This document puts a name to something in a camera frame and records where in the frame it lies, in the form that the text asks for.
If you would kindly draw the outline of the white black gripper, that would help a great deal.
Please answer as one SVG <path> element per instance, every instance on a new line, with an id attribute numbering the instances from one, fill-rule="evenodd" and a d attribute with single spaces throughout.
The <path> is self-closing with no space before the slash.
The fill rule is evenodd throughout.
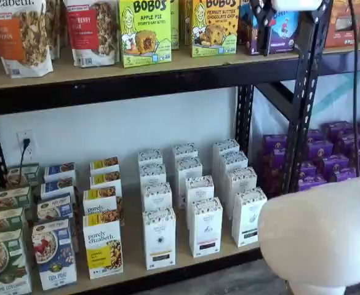
<path id="1" fill-rule="evenodd" d="M 271 16 L 276 13 L 272 0 L 250 0 L 251 9 L 258 22 L 257 50 L 267 57 L 270 53 Z"/>

